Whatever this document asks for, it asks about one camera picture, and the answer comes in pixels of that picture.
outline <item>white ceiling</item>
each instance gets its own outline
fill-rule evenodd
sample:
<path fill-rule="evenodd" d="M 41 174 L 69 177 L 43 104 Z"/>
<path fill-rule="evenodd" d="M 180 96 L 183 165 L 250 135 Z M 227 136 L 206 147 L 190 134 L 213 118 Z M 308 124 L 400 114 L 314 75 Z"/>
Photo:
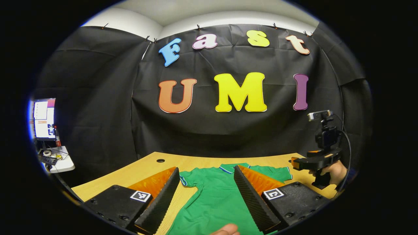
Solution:
<path fill-rule="evenodd" d="M 317 19 L 281 0 L 127 0 L 113 7 L 137 12 L 163 27 L 197 15 L 232 10 L 272 13 L 318 25 Z"/>

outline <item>wooden table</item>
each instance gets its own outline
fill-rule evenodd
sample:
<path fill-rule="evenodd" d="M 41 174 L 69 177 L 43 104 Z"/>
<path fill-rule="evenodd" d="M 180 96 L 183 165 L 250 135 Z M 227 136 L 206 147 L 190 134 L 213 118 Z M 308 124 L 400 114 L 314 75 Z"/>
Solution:
<path fill-rule="evenodd" d="M 196 167 L 209 168 L 219 167 L 221 164 L 248 163 L 251 166 L 288 166 L 293 179 L 285 181 L 285 184 L 299 181 L 327 198 L 332 198 L 336 194 L 334 185 L 330 185 L 323 190 L 319 190 L 318 188 L 312 186 L 311 183 L 315 181 L 315 178 L 308 174 L 308 170 L 294 170 L 292 165 L 288 162 L 291 157 L 300 158 L 302 156 L 297 153 L 292 153 L 286 155 L 257 158 L 203 158 L 154 152 L 108 175 L 76 186 L 72 188 L 72 190 L 83 201 L 87 201 L 114 184 L 128 187 L 138 181 L 141 181 L 149 176 L 152 176 L 173 166 L 178 167 L 179 171 L 182 172 L 191 171 Z M 157 162 L 158 159 L 164 159 L 165 162 L 159 163 Z M 167 233 L 179 210 L 185 205 L 185 203 L 196 191 L 196 187 L 186 188 L 181 184 L 181 182 L 179 182 L 177 190 L 173 196 L 173 200 L 171 201 L 170 207 L 168 208 L 167 214 L 164 217 L 164 220 L 161 223 L 156 235 L 165 235 Z"/>

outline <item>green polo shirt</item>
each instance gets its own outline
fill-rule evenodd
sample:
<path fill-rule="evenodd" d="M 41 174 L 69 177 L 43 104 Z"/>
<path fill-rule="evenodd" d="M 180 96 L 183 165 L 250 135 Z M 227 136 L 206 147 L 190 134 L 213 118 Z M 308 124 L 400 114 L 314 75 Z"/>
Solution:
<path fill-rule="evenodd" d="M 242 235 L 263 235 L 258 231 L 234 181 L 234 166 L 241 165 L 284 182 L 292 179 L 288 167 L 250 166 L 247 163 L 222 164 L 180 172 L 185 187 L 197 192 L 180 209 L 167 235 L 209 235 L 227 223 L 238 225 Z"/>

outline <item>keyboard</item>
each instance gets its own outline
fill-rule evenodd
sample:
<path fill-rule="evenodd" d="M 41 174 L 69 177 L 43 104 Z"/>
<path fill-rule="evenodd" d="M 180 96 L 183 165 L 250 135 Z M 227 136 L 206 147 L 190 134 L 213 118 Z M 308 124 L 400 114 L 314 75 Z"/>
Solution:
<path fill-rule="evenodd" d="M 58 159 L 56 159 L 54 157 L 45 157 L 45 156 L 42 156 L 42 162 L 45 163 L 45 164 L 49 164 L 51 166 L 54 166 L 57 161 L 58 161 Z"/>

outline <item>computer monitor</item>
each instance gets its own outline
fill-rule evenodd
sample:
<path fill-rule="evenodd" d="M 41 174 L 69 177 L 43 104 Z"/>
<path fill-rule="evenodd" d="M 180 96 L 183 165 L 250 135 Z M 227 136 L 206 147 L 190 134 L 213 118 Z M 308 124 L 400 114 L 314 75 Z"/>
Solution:
<path fill-rule="evenodd" d="M 33 126 L 36 140 L 54 141 L 54 107 L 55 98 L 33 101 Z"/>

